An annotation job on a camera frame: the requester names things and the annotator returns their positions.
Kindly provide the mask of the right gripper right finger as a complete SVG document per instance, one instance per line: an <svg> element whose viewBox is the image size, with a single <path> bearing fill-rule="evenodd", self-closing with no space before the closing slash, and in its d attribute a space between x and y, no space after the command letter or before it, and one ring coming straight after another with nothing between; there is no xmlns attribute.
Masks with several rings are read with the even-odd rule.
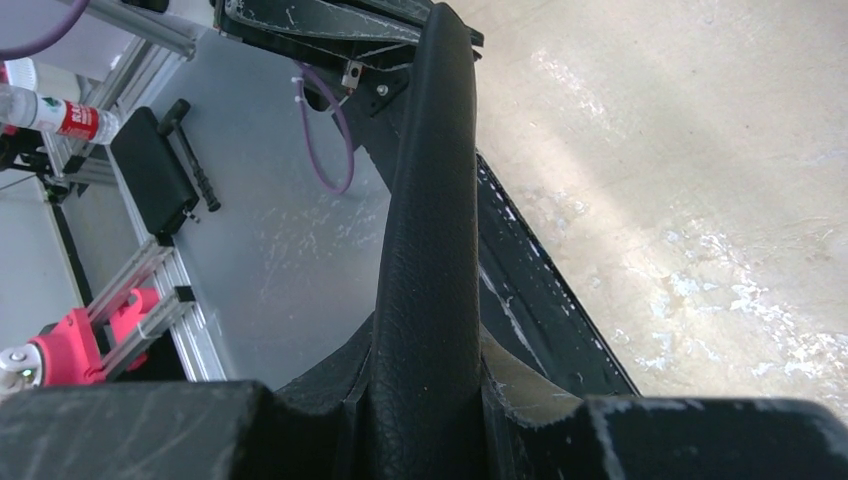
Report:
<svg viewBox="0 0 848 480"><path fill-rule="evenodd" d="M495 479L843 479L847 428L769 398L577 397L481 335Z"/></svg>

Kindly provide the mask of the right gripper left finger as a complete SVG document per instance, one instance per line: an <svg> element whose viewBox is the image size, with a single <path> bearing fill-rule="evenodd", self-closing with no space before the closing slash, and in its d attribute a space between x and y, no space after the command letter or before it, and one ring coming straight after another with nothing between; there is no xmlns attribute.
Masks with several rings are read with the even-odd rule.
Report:
<svg viewBox="0 0 848 480"><path fill-rule="evenodd" d="M349 465L344 401L372 325L285 387L118 382L17 393L1 406L5 479L331 479Z"/></svg>

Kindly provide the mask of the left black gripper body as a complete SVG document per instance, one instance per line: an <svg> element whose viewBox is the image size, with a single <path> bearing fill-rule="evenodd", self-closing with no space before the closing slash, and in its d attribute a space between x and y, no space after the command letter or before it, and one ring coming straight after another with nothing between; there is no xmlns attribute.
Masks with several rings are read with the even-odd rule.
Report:
<svg viewBox="0 0 848 480"><path fill-rule="evenodd" d="M214 1L214 25L243 43L287 57L302 106L366 93L378 113L426 77L439 48L421 36L432 1Z"/></svg>

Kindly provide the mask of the black zippered tool case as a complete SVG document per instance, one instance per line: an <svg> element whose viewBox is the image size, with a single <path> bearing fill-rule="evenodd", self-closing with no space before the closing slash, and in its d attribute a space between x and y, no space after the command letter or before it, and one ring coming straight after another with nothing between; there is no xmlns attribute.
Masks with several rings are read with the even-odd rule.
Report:
<svg viewBox="0 0 848 480"><path fill-rule="evenodd" d="M470 34L430 11L412 65L368 382L375 479L482 479L476 80Z"/></svg>

